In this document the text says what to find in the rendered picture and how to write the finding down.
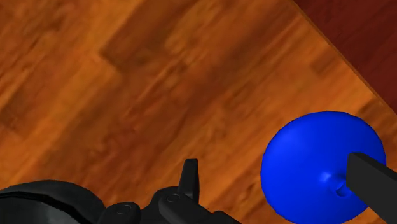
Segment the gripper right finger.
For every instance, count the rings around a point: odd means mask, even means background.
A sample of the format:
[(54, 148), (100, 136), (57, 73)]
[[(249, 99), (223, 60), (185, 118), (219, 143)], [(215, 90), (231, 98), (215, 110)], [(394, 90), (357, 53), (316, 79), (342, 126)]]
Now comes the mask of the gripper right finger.
[(397, 224), (397, 172), (364, 153), (350, 153), (346, 185), (387, 224)]

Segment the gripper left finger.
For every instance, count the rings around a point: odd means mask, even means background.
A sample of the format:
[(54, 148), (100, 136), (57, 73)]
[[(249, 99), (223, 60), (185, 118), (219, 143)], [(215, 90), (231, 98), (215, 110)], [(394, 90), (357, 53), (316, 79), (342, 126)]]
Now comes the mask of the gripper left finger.
[(140, 209), (122, 202), (104, 211), (104, 224), (242, 224), (223, 211), (210, 212), (199, 204), (200, 184), (197, 159), (187, 159), (178, 186), (155, 192)]

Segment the blue round dome-shaped object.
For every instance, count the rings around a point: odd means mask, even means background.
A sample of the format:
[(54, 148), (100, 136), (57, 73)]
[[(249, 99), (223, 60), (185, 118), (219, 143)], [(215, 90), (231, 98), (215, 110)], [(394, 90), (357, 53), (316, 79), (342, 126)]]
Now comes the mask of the blue round dome-shaped object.
[(386, 162), (382, 141), (364, 120), (321, 111), (296, 118), (269, 142), (261, 188), (274, 211), (295, 224), (342, 224), (366, 208), (346, 186), (348, 155)]

